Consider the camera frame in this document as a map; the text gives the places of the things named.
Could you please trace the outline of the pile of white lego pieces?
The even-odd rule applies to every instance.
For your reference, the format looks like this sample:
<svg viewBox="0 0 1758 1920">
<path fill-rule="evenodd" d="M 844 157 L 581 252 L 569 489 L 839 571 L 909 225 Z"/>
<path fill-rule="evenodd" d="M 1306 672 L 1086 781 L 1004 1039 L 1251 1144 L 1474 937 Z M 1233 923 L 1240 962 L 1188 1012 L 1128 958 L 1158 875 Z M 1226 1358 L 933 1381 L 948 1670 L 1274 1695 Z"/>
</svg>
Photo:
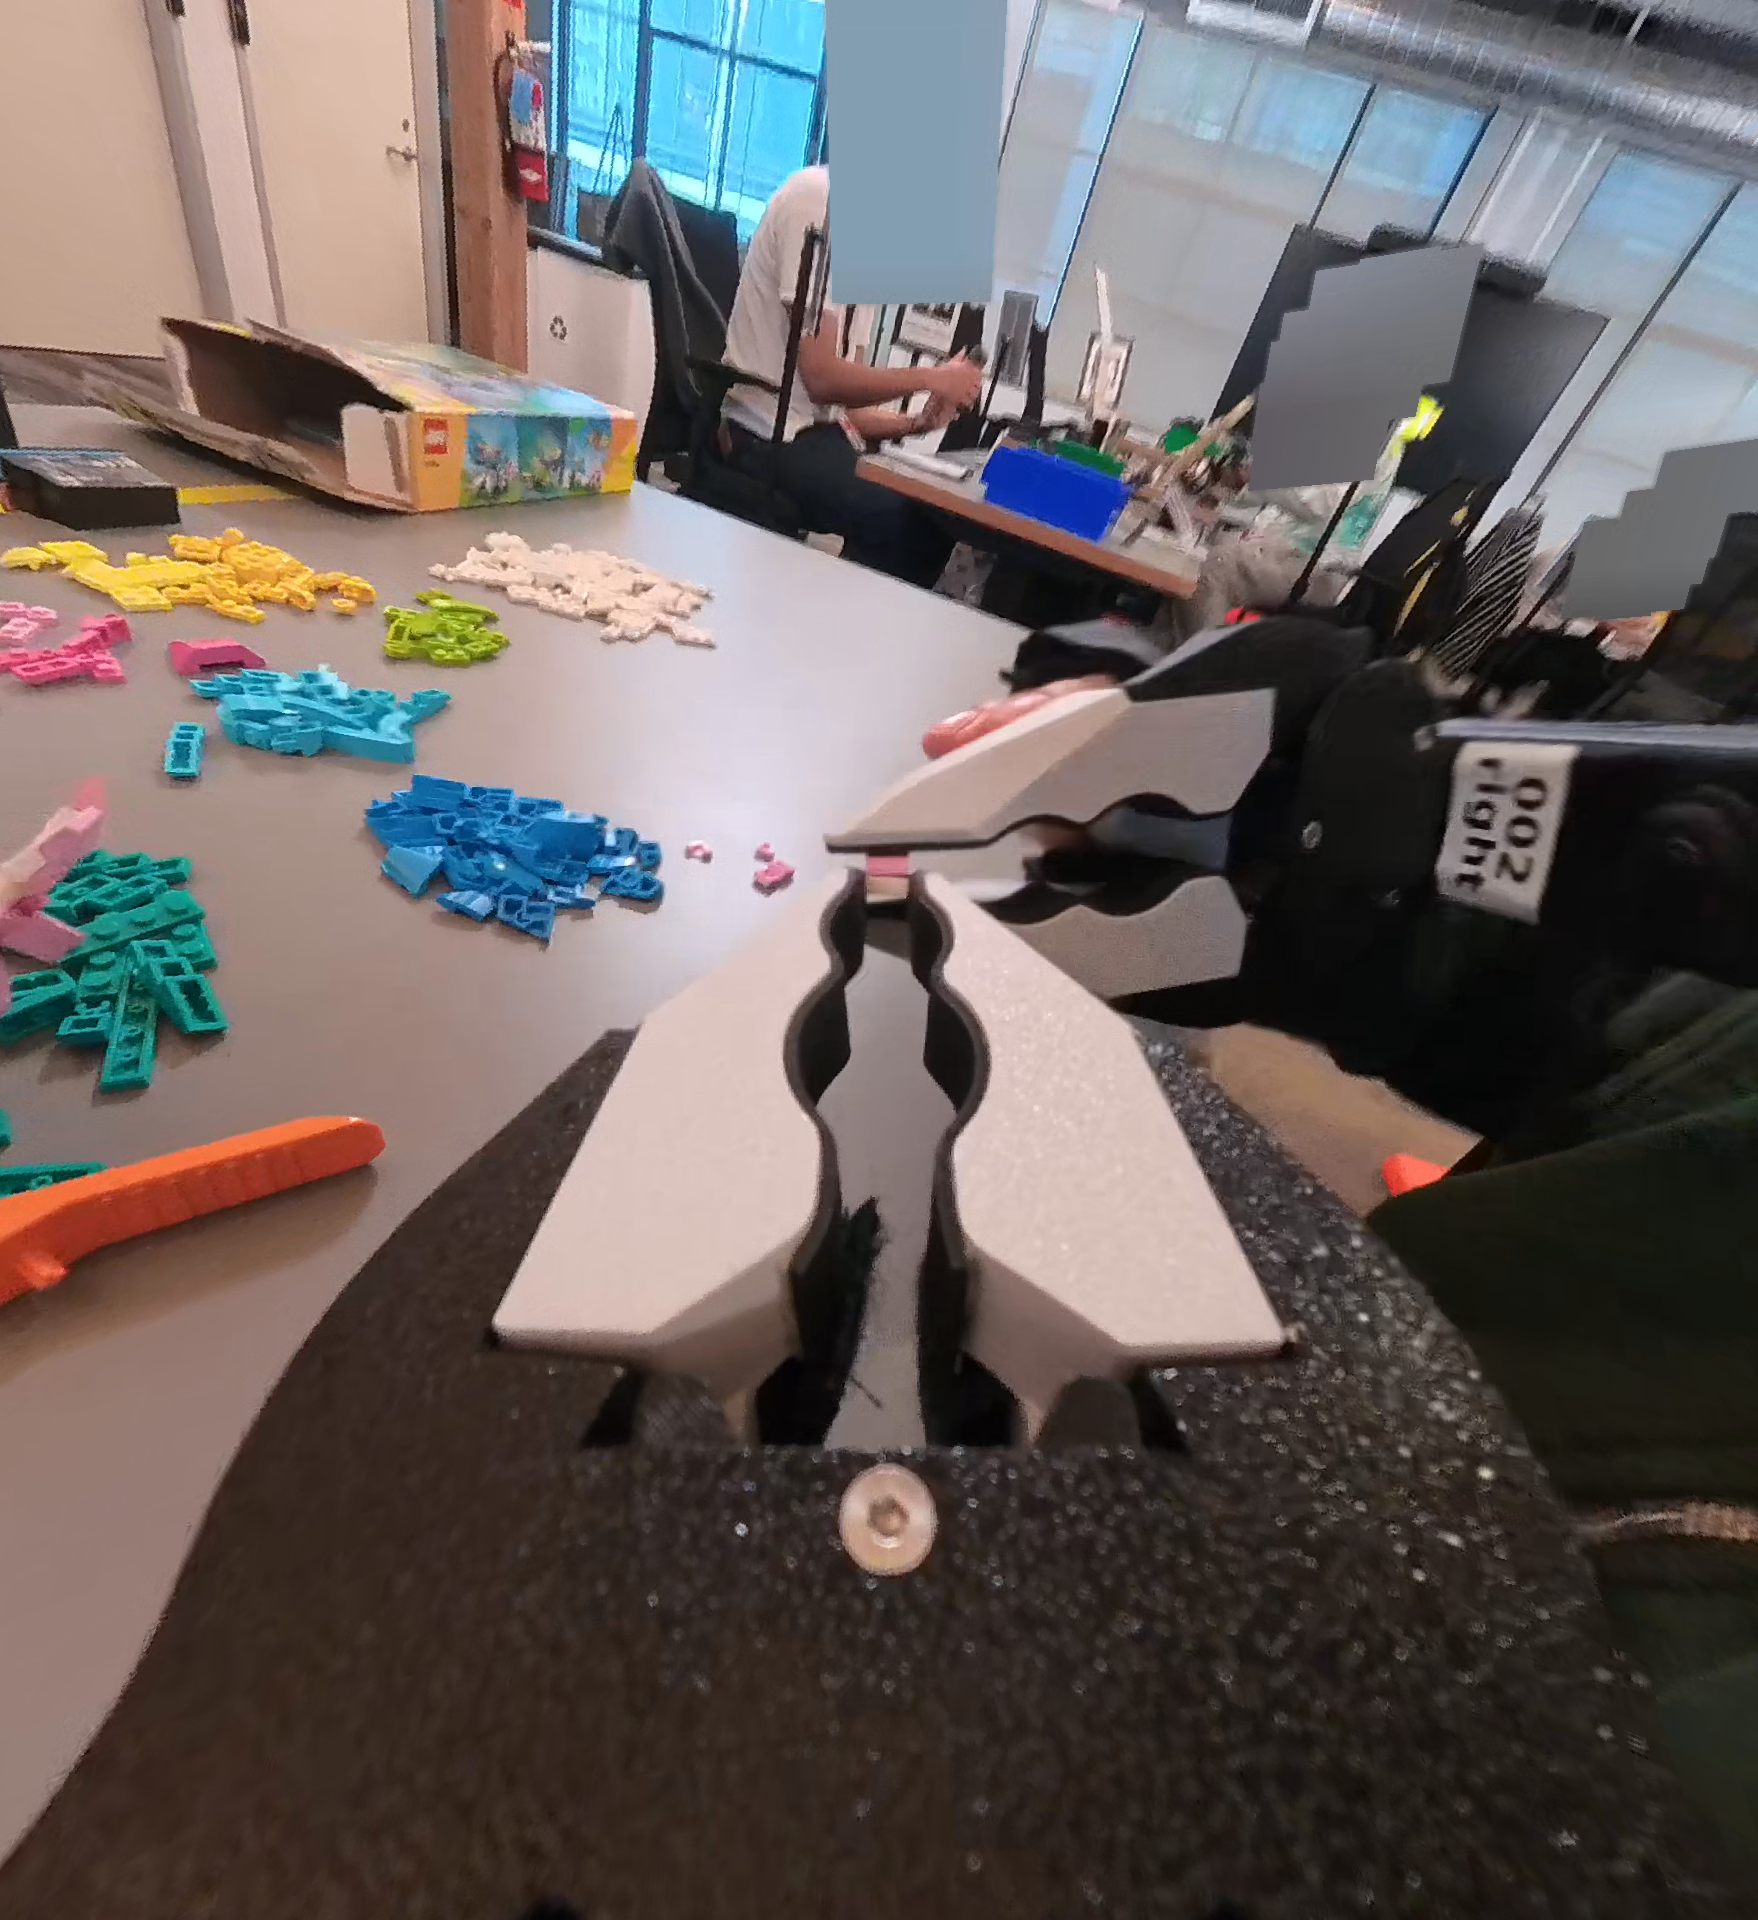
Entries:
<svg viewBox="0 0 1758 1920">
<path fill-rule="evenodd" d="M 685 650 L 718 645 L 703 623 L 710 590 L 597 548 L 532 545 L 492 532 L 460 562 L 431 565 L 427 576 L 448 590 L 482 590 L 518 607 L 589 623 L 607 641 L 639 644 L 661 633 Z"/>
</svg>

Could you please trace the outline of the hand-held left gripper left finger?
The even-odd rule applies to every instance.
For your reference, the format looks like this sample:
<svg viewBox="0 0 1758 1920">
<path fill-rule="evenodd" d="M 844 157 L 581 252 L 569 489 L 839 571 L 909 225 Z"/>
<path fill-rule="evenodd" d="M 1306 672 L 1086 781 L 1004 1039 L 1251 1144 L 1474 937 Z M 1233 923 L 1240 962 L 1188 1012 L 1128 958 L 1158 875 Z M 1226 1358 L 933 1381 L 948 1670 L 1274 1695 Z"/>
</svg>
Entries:
<svg viewBox="0 0 1758 1920">
<path fill-rule="evenodd" d="M 825 1436 L 869 1249 L 820 1102 L 865 945 L 843 870 L 640 1023 L 501 1293 L 500 1346 L 697 1379 L 740 1428 Z"/>
</svg>

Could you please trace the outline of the red fire extinguisher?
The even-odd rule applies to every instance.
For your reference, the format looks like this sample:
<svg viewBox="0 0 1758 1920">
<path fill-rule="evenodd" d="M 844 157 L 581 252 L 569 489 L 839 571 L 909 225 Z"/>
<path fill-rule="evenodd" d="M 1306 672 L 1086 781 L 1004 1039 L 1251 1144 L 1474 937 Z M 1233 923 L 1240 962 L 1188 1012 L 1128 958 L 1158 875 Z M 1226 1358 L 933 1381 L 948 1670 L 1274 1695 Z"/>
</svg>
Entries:
<svg viewBox="0 0 1758 1920">
<path fill-rule="evenodd" d="M 550 196 L 546 61 L 546 46 L 514 37 L 505 37 L 495 61 L 504 181 L 515 201 L 532 206 L 544 206 Z"/>
</svg>

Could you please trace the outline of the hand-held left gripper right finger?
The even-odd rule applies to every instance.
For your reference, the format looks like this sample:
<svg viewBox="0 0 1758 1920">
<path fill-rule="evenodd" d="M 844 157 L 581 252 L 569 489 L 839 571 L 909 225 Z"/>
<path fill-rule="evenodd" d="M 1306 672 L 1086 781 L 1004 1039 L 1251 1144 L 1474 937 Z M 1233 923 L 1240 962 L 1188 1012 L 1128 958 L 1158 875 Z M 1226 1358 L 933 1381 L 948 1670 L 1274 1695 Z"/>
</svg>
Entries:
<svg viewBox="0 0 1758 1920">
<path fill-rule="evenodd" d="M 1060 1398 L 1287 1336 L 1134 1029 L 956 886 L 914 875 L 939 1140 L 917 1300 L 931 1445 L 1033 1441 Z"/>
</svg>

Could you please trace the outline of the orange brick separator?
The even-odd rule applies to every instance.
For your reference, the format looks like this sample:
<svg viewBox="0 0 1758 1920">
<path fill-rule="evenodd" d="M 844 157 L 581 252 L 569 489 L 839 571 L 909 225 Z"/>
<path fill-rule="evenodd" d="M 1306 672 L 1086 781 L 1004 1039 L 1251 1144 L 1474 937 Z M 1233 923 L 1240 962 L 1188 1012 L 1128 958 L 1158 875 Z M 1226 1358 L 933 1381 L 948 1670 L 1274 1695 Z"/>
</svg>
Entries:
<svg viewBox="0 0 1758 1920">
<path fill-rule="evenodd" d="M 303 1117 L 0 1196 L 0 1310 L 60 1285 L 103 1249 L 372 1165 L 383 1130 Z"/>
</svg>

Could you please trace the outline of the yellow tape strip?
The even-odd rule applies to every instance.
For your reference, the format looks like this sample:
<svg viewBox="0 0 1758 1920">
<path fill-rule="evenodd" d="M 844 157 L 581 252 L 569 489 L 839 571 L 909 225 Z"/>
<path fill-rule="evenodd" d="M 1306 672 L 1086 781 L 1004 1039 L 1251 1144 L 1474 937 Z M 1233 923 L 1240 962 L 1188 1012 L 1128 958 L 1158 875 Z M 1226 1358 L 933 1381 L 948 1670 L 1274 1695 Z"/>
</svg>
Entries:
<svg viewBox="0 0 1758 1920">
<path fill-rule="evenodd" d="M 172 493 L 179 507 L 231 507 L 303 498 L 302 493 L 269 485 L 202 485 L 181 487 Z M 30 509 L 11 509 L 0 494 L 0 515 L 4 512 L 30 512 Z"/>
</svg>

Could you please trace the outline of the office chair with dark jacket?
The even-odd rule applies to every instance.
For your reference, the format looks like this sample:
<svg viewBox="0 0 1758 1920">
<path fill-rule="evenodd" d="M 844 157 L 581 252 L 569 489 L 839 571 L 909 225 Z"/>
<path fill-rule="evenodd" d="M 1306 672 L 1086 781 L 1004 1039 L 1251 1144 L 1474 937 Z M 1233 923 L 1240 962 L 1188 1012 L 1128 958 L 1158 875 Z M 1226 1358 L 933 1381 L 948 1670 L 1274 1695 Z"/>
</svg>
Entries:
<svg viewBox="0 0 1758 1920">
<path fill-rule="evenodd" d="M 653 383 L 635 468 L 664 467 L 676 493 L 713 505 L 721 364 L 741 274 L 737 218 L 676 198 L 636 157 L 605 214 L 601 252 L 605 267 L 640 279 L 650 301 Z"/>
</svg>

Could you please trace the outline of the blue plastic bin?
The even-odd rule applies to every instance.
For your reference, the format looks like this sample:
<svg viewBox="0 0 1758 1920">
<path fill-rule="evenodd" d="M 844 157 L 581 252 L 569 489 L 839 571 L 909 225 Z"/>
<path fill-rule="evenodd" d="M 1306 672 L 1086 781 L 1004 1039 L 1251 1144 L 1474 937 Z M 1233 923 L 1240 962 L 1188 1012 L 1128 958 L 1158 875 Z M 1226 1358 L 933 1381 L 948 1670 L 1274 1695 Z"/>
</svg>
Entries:
<svg viewBox="0 0 1758 1920">
<path fill-rule="evenodd" d="M 1103 543 L 1131 503 L 1121 476 L 1039 446 L 995 448 L 981 491 L 994 509 L 1088 543 Z"/>
</svg>

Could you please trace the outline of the pile of cyan lego pieces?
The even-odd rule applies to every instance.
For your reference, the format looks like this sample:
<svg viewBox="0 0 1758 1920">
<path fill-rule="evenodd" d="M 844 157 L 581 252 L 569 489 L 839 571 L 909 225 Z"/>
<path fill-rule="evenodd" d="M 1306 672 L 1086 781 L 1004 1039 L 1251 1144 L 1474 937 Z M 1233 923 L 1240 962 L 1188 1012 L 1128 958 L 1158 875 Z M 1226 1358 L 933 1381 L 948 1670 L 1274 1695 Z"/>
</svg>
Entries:
<svg viewBox="0 0 1758 1920">
<path fill-rule="evenodd" d="M 416 727 L 452 705 L 452 697 L 435 688 L 406 697 L 356 688 L 329 666 L 238 669 L 192 678 L 187 687 L 216 709 L 221 737 L 235 747 L 296 759 L 334 753 L 383 765 L 410 765 Z"/>
</svg>

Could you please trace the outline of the white door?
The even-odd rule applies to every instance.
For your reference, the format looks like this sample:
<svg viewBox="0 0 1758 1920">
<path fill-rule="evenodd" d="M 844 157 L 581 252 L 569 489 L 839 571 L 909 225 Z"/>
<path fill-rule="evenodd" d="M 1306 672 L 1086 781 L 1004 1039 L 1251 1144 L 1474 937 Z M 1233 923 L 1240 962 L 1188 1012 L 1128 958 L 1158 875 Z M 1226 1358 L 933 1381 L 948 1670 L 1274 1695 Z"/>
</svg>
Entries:
<svg viewBox="0 0 1758 1920">
<path fill-rule="evenodd" d="M 204 314 L 327 344 L 448 346 L 442 6 L 138 13 Z"/>
</svg>

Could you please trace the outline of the wooden post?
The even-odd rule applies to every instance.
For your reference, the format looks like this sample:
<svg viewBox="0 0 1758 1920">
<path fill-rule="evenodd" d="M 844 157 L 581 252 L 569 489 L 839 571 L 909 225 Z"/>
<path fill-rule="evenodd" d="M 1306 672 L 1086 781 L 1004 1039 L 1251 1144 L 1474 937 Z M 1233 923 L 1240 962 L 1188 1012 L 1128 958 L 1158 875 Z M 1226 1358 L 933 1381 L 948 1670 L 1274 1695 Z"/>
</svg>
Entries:
<svg viewBox="0 0 1758 1920">
<path fill-rule="evenodd" d="M 527 221 L 514 189 L 507 106 L 524 6 L 444 5 L 453 292 L 460 348 L 527 367 Z"/>
</svg>

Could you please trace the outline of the black computer monitor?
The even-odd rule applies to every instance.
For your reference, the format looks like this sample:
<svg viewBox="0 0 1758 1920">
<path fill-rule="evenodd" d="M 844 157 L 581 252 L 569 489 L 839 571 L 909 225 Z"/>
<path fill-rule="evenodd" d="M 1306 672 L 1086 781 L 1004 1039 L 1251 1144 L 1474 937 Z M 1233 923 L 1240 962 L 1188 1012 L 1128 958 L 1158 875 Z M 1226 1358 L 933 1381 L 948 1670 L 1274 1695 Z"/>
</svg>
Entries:
<svg viewBox="0 0 1758 1920">
<path fill-rule="evenodd" d="M 1425 236 L 1379 226 L 1365 243 L 1296 226 L 1277 256 L 1211 416 L 1255 392 L 1282 318 L 1306 305 L 1312 279 L 1362 256 L 1411 252 Z M 1490 254 L 1481 260 L 1454 377 L 1431 396 L 1438 419 L 1396 468 L 1401 489 L 1427 496 L 1452 483 L 1503 485 L 1606 330 L 1582 308 L 1548 301 L 1543 274 Z"/>
</svg>

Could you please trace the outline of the wooden office desk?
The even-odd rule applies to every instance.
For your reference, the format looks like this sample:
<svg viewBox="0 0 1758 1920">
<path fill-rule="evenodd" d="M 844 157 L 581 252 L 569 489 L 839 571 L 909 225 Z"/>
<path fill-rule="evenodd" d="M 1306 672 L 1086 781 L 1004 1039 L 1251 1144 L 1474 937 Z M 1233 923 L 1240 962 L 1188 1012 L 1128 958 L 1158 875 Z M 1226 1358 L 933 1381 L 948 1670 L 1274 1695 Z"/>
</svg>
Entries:
<svg viewBox="0 0 1758 1920">
<path fill-rule="evenodd" d="M 1172 602 L 1186 599 L 1204 579 L 1206 560 L 1174 545 L 1112 536 L 1085 540 L 997 507 L 986 498 L 983 483 L 971 468 L 943 474 L 933 471 L 929 457 L 871 452 L 860 457 L 859 476 L 956 523 L 959 540 L 1013 558 L 1031 569 L 1086 573 Z"/>
</svg>

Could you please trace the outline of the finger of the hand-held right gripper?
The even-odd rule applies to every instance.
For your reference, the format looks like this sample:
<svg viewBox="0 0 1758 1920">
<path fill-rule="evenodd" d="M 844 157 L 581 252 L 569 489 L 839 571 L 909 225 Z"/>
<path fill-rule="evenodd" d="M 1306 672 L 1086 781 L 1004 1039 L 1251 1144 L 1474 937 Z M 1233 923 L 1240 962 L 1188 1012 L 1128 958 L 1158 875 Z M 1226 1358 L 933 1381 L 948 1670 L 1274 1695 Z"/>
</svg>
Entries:
<svg viewBox="0 0 1758 1920">
<path fill-rule="evenodd" d="M 1163 803 L 1174 820 L 1231 814 L 1271 745 L 1274 693 L 1137 702 L 1060 697 L 900 779 L 829 832 L 832 854 L 969 852 L 1033 825 L 1088 827 Z"/>
<path fill-rule="evenodd" d="M 1072 844 L 1026 863 L 988 916 L 1105 1003 L 1233 978 L 1247 915 L 1231 882 L 1160 852 Z"/>
</svg>

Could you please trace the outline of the white recycling bin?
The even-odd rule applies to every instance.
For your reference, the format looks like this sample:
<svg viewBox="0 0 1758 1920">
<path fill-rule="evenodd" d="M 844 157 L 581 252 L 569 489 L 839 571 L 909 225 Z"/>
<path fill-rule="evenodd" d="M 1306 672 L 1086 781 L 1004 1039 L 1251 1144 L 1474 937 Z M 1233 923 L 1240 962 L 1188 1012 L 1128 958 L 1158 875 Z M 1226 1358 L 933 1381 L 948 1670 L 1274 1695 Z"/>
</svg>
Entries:
<svg viewBox="0 0 1758 1920">
<path fill-rule="evenodd" d="M 529 247 L 527 366 L 535 380 L 650 416 L 654 340 L 650 284 L 597 256 Z"/>
</svg>

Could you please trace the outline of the pile of lime lego pieces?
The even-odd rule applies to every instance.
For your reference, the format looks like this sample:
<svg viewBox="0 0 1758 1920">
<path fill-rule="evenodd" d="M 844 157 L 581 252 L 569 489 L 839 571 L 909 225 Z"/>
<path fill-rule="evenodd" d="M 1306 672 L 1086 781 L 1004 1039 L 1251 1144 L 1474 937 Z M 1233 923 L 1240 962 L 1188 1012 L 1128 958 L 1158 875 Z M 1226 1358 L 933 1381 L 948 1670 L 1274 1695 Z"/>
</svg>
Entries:
<svg viewBox="0 0 1758 1920">
<path fill-rule="evenodd" d="M 380 652 L 386 660 L 433 666 L 472 666 L 498 657 L 510 648 L 500 630 L 498 612 L 431 590 L 410 605 L 383 612 Z"/>
</svg>

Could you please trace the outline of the pile of yellow lego pieces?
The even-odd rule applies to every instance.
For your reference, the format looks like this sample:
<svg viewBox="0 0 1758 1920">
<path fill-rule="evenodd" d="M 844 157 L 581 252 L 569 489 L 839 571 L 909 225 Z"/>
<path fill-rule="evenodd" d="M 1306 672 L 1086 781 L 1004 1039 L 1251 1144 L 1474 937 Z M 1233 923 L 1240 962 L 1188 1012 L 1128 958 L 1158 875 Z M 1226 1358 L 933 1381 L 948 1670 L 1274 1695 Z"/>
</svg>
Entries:
<svg viewBox="0 0 1758 1920">
<path fill-rule="evenodd" d="M 24 543 L 5 550 L 0 568 L 64 579 L 124 613 L 205 609 L 257 623 L 278 607 L 353 616 L 377 604 L 370 581 L 316 569 L 288 550 L 252 540 L 240 530 L 172 534 L 163 553 L 128 551 L 118 562 L 84 540 Z"/>
</svg>

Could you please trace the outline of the opened cardboard lego box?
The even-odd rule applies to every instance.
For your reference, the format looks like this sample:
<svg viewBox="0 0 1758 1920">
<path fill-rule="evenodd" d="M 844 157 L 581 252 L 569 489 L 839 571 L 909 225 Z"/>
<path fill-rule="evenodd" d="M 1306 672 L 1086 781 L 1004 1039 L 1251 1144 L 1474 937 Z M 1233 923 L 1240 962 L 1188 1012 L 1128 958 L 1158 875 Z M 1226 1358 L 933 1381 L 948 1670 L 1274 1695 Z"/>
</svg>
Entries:
<svg viewBox="0 0 1758 1920">
<path fill-rule="evenodd" d="M 153 428 L 350 505 L 405 515 L 629 493 L 624 408 L 460 350 L 161 323 L 172 397 Z"/>
</svg>

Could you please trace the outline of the pile of blue lego pieces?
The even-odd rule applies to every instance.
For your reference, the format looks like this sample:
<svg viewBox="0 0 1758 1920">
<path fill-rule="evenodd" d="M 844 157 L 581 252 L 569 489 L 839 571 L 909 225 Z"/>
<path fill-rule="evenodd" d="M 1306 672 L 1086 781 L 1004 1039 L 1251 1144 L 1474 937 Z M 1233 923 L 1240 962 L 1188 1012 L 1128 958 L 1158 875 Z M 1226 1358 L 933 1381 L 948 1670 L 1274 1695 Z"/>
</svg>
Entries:
<svg viewBox="0 0 1758 1920">
<path fill-rule="evenodd" d="M 664 895 L 654 841 L 514 787 L 416 776 L 366 803 L 363 827 L 406 897 L 539 945 L 605 903 L 650 910 Z"/>
</svg>

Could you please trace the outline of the small flat black box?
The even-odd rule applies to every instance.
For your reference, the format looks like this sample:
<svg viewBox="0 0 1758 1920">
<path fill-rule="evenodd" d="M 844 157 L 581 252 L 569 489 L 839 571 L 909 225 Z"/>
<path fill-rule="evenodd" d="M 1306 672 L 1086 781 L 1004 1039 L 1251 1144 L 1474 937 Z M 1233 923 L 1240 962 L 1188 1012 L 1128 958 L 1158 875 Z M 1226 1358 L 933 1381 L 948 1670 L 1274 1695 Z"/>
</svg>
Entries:
<svg viewBox="0 0 1758 1920">
<path fill-rule="evenodd" d="M 177 491 L 104 448 L 2 448 L 0 501 L 9 512 L 75 532 L 179 527 Z"/>
</svg>

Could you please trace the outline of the pile of pink lego pieces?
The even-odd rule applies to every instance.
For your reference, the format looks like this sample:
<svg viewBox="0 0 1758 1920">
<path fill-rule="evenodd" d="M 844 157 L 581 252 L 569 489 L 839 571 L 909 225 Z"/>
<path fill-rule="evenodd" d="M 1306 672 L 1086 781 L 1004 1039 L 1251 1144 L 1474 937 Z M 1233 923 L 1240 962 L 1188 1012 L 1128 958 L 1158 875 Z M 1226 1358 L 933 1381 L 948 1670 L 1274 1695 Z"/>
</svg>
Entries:
<svg viewBox="0 0 1758 1920">
<path fill-rule="evenodd" d="M 0 678 L 26 688 L 57 685 L 124 685 L 121 650 L 128 644 L 122 612 L 82 617 L 70 636 L 56 633 L 60 613 L 21 602 L 0 602 Z"/>
</svg>

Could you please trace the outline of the pile of teal lego pieces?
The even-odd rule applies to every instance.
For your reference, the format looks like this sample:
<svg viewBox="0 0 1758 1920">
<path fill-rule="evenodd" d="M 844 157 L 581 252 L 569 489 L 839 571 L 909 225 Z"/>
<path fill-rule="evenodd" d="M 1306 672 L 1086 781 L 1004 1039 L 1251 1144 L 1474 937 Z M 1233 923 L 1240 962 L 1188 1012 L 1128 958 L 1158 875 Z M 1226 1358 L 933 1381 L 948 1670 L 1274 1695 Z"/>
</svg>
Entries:
<svg viewBox="0 0 1758 1920">
<path fill-rule="evenodd" d="M 47 900 L 77 945 L 11 977 L 0 1047 L 64 1050 L 93 1066 L 98 1094 L 117 1098 L 151 1087 L 163 1033 L 185 1044 L 226 1038 L 220 953 L 193 882 L 183 854 L 84 854 Z"/>
</svg>

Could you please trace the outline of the person's right forearm green sleeve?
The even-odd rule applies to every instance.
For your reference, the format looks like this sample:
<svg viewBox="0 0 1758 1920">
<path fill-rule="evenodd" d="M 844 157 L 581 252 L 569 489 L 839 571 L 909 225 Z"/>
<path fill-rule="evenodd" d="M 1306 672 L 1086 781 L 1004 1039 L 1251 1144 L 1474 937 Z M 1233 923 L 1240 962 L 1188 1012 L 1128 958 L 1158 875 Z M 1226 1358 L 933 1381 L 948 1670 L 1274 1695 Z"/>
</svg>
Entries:
<svg viewBox="0 0 1758 1920">
<path fill-rule="evenodd" d="M 1758 1876 L 1758 992 L 1655 983 L 1594 1080 L 1370 1225 L 1524 1428 L 1665 1763 Z"/>
</svg>

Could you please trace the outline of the person's right hand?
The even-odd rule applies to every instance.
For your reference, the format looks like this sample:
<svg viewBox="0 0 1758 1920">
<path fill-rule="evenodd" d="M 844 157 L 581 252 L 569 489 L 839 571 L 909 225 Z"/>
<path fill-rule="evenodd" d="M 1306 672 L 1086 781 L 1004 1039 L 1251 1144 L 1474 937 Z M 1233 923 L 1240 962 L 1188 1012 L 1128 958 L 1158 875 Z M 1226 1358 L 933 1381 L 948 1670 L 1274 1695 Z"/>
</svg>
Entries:
<svg viewBox="0 0 1758 1920">
<path fill-rule="evenodd" d="M 927 760 L 939 760 L 989 732 L 1007 728 L 1011 722 L 1051 702 L 1072 701 L 1083 695 L 1105 695 L 1115 688 L 1117 682 L 1108 676 L 1081 676 L 1013 693 L 940 719 L 921 737 L 921 753 Z"/>
</svg>

